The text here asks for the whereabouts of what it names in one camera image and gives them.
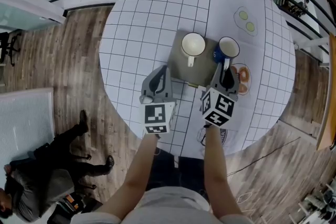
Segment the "round table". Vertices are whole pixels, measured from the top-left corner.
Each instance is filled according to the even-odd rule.
[[[272,0],[118,0],[100,44],[106,93],[135,135],[142,138],[139,96],[143,79],[166,64],[178,29],[212,40],[229,36],[240,46],[233,64],[248,70],[232,118],[221,130],[225,154],[252,145],[277,122],[295,78],[291,34]],[[203,158],[200,98],[205,88],[174,79],[177,99],[170,134],[159,147],[175,155]]]

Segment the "black cable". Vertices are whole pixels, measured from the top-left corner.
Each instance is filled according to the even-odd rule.
[[[300,137],[298,137],[298,138],[294,139],[293,141],[290,141],[290,142],[288,142],[288,143],[286,143],[286,144],[284,144],[284,145],[282,145],[282,146],[276,148],[275,150],[273,150],[272,152],[266,154],[265,156],[260,157],[259,159],[256,159],[255,161],[251,162],[249,165],[246,165],[244,168],[239,169],[239,170],[237,170],[237,171],[235,171],[235,172],[231,172],[231,173],[229,173],[227,176],[232,176],[232,175],[236,174],[237,172],[240,172],[240,171],[244,170],[245,168],[251,166],[252,164],[256,163],[257,161],[259,161],[259,160],[261,160],[261,159],[263,159],[263,158],[266,158],[267,156],[269,156],[269,155],[271,155],[272,153],[274,153],[275,151],[277,151],[277,150],[283,148],[284,146],[287,146],[288,144],[295,142],[297,139],[300,139]]]

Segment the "donut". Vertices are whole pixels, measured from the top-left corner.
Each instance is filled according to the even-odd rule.
[[[244,84],[240,83],[238,92],[239,93],[246,93],[247,92],[247,87]]]
[[[241,82],[248,82],[248,80],[250,79],[250,74],[247,67],[241,67],[239,69],[239,78]]]
[[[233,69],[233,74],[236,74],[237,73],[237,68],[234,67],[234,66],[231,66],[231,68]]]

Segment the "hand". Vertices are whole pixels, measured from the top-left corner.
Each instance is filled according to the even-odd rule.
[[[5,172],[6,172],[7,175],[10,175],[11,172],[12,172],[12,167],[11,167],[11,165],[10,165],[10,164],[6,164],[6,165],[4,166],[4,170],[5,170]]]

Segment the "human arm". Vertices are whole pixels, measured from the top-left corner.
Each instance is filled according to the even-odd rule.
[[[219,128],[213,125],[207,128],[205,139],[204,183],[213,213],[218,219],[225,215],[242,215],[227,182],[226,162]]]
[[[33,222],[40,215],[40,199],[38,184],[25,173],[16,169],[12,178],[23,187],[22,195],[16,208],[16,214],[25,222]]]
[[[146,190],[157,139],[153,134],[143,137],[124,183],[97,212],[110,213],[122,220],[136,207]]]
[[[22,164],[30,163],[32,161],[34,161],[34,160],[29,157],[29,158],[26,158],[26,159],[17,159],[15,161],[11,161],[7,165],[9,165],[11,167],[12,171],[14,171],[16,169],[16,167],[18,167],[18,166],[20,166]]]
[[[12,173],[12,167],[11,167],[11,165],[10,164],[6,164],[4,166],[4,170],[5,170],[6,175],[10,175]]]

